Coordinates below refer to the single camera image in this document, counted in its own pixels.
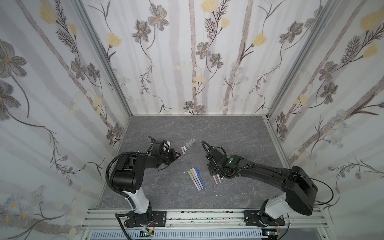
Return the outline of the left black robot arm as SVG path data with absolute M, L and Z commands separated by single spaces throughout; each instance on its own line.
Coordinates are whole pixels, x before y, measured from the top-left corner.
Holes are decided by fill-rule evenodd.
M 123 226 L 133 228 L 155 224 L 151 202 L 142 189 L 145 170 L 159 170 L 162 164 L 168 167 L 181 155 L 174 149 L 148 150 L 146 153 L 126 152 L 109 163 L 105 176 L 108 187 L 123 196 L 131 206 L 127 214 L 115 214 L 119 221 L 126 218 Z

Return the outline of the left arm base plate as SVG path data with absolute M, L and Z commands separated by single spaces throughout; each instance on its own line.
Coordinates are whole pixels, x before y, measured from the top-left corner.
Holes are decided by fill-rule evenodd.
M 165 227 L 166 220 L 166 211 L 148 211 L 145 214 L 137 214 L 131 211 L 124 222 L 124 226 L 127 228 L 146 226 Z

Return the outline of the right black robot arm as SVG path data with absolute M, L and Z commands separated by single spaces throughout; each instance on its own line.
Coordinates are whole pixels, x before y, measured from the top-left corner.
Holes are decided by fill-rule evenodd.
M 266 228 L 275 225 L 281 217 L 290 213 L 312 215 L 318 187 L 302 168 L 275 168 L 258 164 L 242 156 L 228 156 L 221 147 L 208 147 L 205 151 L 210 162 L 209 170 L 220 177 L 250 178 L 283 192 L 274 199 L 265 200 L 254 214 L 245 216 L 246 224 Z

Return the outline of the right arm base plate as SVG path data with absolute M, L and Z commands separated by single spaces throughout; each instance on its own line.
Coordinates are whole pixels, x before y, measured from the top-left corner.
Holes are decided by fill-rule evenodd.
M 260 211 L 243 211 L 243 213 L 244 222 L 247 226 L 266 228 L 286 225 L 286 222 L 282 216 L 278 217 L 277 219 L 272 219 L 267 214 L 260 213 Z

